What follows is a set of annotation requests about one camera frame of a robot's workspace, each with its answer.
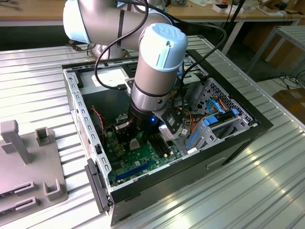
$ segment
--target black cable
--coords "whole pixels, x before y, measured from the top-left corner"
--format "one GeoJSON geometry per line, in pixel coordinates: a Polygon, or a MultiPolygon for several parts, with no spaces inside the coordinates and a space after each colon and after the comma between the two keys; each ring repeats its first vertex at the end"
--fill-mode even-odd
{"type": "Polygon", "coordinates": [[[298,75],[296,75],[296,78],[298,78],[300,76],[301,73],[305,72],[305,70],[302,70],[298,73],[298,75]]]}
{"type": "MultiPolygon", "coordinates": [[[[230,8],[229,15],[228,15],[228,17],[227,17],[227,20],[226,20],[226,21],[225,21],[225,23],[224,23],[223,28],[225,28],[225,27],[226,27],[226,25],[227,25],[227,23],[228,23],[228,21],[229,21],[229,18],[230,18],[231,12],[232,12],[232,8],[233,8],[233,0],[232,0],[232,4],[231,4],[231,8],[230,8]]],[[[219,41],[222,39],[222,37],[223,37],[223,35],[222,35],[222,34],[220,34],[220,35],[219,35],[219,37],[218,37],[218,39],[217,39],[217,44],[218,44],[218,43],[219,43],[219,41]]]]}
{"type": "MultiPolygon", "coordinates": [[[[129,3],[129,4],[133,4],[133,5],[137,5],[137,6],[145,6],[145,4],[143,3],[142,0],[122,0],[122,1],[119,1],[119,2],[123,2],[123,3],[129,3]]],[[[172,15],[164,12],[163,10],[151,5],[148,3],[148,6],[149,8],[159,12],[160,14],[163,14],[164,16],[166,16],[168,18],[168,20],[170,20],[170,22],[172,23],[173,26],[176,26],[176,23],[175,21],[172,19],[172,15]]]]}
{"type": "Polygon", "coordinates": [[[187,75],[187,73],[196,65],[200,64],[203,60],[205,60],[208,56],[210,56],[214,51],[216,51],[226,40],[227,40],[227,34],[225,32],[225,30],[221,27],[218,26],[212,26],[209,25],[209,27],[214,27],[216,29],[219,29],[223,34],[224,37],[222,38],[222,40],[219,42],[219,44],[217,44],[213,49],[211,49],[206,55],[204,55],[203,58],[201,58],[200,60],[196,61],[195,63],[193,63],[188,69],[186,69],[186,71],[184,72],[184,74],[181,77],[181,83],[180,83],[180,96],[181,96],[181,103],[182,103],[182,110],[184,110],[184,94],[183,94],[183,79],[185,78],[185,76],[187,75]]]}
{"type": "Polygon", "coordinates": [[[273,82],[275,82],[276,84],[278,84],[278,85],[280,85],[280,86],[282,86],[282,87],[284,87],[284,88],[286,88],[286,89],[288,89],[288,90],[290,90],[291,88],[297,88],[297,87],[299,87],[299,86],[305,88],[305,82],[304,82],[302,79],[298,79],[299,75],[300,75],[302,72],[305,72],[305,70],[299,72],[299,74],[298,74],[296,77],[294,77],[294,76],[292,76],[292,75],[287,75],[286,73],[281,72],[281,75],[280,75],[280,76],[271,77],[270,79],[271,79],[273,82]],[[276,82],[274,79],[280,79],[280,80],[282,81],[282,83],[285,84],[285,86],[282,85],[281,83],[276,82]],[[294,83],[295,85],[290,85],[290,84],[288,84],[286,81],[292,82],[292,83],[294,83]]]}
{"type": "Polygon", "coordinates": [[[149,8],[148,8],[148,2],[147,0],[144,0],[144,6],[145,6],[145,14],[144,14],[144,18],[143,20],[141,21],[141,23],[135,27],[133,30],[131,30],[130,32],[128,32],[127,34],[123,35],[122,37],[119,37],[118,39],[114,40],[113,42],[111,42],[109,45],[106,46],[106,48],[103,49],[103,51],[101,52],[101,54],[99,55],[99,57],[96,59],[96,62],[95,62],[95,66],[94,66],[94,75],[95,75],[95,78],[96,80],[104,87],[106,88],[109,88],[109,89],[116,89],[116,90],[125,90],[127,87],[126,85],[124,84],[120,84],[120,85],[117,85],[115,87],[112,87],[112,86],[108,86],[108,85],[105,85],[102,83],[102,81],[100,81],[99,77],[98,77],[98,73],[97,73],[97,70],[98,70],[98,66],[99,66],[99,62],[100,62],[100,59],[101,57],[104,55],[104,53],[107,52],[107,50],[109,50],[114,44],[116,44],[117,42],[123,40],[124,38],[134,34],[135,32],[137,32],[146,22],[147,18],[148,18],[148,11],[149,11],[149,8]]]}

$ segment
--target table leg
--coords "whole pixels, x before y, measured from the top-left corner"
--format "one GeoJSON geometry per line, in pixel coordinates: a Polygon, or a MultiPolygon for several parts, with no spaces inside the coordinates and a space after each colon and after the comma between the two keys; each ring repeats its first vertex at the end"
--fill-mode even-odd
{"type": "Polygon", "coordinates": [[[237,22],[236,25],[234,26],[234,29],[233,29],[232,33],[230,34],[230,37],[227,40],[227,42],[226,42],[226,44],[225,44],[225,46],[224,46],[224,48],[222,50],[222,53],[224,55],[227,55],[231,45],[233,44],[237,34],[239,33],[240,29],[243,26],[243,24],[244,24],[244,21],[240,21],[240,22],[237,22]]]}
{"type": "MultiPolygon", "coordinates": [[[[297,25],[300,22],[300,20],[294,21],[292,22],[291,25],[297,25]]],[[[267,56],[267,58],[265,59],[266,62],[269,62],[272,57],[275,55],[275,53],[279,50],[279,48],[282,46],[282,44],[284,43],[285,39],[281,38],[280,41],[276,44],[276,46],[272,49],[272,51],[269,53],[269,55],[267,56]]]]}
{"type": "Polygon", "coordinates": [[[265,49],[268,47],[269,43],[272,41],[272,39],[276,35],[276,30],[277,30],[277,28],[274,27],[273,30],[271,31],[270,35],[264,41],[263,45],[259,48],[259,50],[255,54],[255,56],[252,58],[249,68],[246,70],[247,75],[249,75],[249,73],[254,68],[255,64],[257,63],[257,61],[259,60],[261,55],[263,55],[263,53],[264,53],[265,49]]]}

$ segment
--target cardboard box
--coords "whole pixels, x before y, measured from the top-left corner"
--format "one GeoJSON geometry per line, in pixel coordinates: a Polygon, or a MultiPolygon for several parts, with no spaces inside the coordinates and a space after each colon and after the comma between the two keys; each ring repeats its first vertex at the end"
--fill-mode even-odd
{"type": "Polygon", "coordinates": [[[305,124],[305,89],[282,90],[273,95],[283,107],[305,124]]]}

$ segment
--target light blue joint cap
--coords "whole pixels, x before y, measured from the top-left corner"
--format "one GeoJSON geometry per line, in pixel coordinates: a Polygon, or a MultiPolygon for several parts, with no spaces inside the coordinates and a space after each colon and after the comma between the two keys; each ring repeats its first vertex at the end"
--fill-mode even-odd
{"type": "Polygon", "coordinates": [[[63,8],[63,27],[71,40],[90,44],[77,0],[67,0],[63,8]]]}
{"type": "Polygon", "coordinates": [[[150,67],[160,72],[171,72],[182,64],[187,43],[187,37],[180,29],[155,23],[145,29],[140,53],[150,67]]]}

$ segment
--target ribbed metal surface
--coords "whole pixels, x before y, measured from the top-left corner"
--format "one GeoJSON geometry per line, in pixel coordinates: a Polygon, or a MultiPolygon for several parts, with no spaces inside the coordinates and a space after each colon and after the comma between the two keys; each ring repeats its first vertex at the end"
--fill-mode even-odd
{"type": "MultiPolygon", "coordinates": [[[[211,45],[189,37],[189,49],[211,45]]],[[[61,65],[86,54],[57,47],[0,52],[0,121],[16,119],[20,132],[53,128],[69,198],[3,228],[108,228],[84,172],[86,164],[64,89],[61,65]]],[[[304,126],[220,52],[208,61],[274,127],[232,163],[138,212],[115,228],[305,228],[304,126]]]]}
{"type": "Polygon", "coordinates": [[[279,26],[277,33],[305,51],[305,25],[279,26]]]}

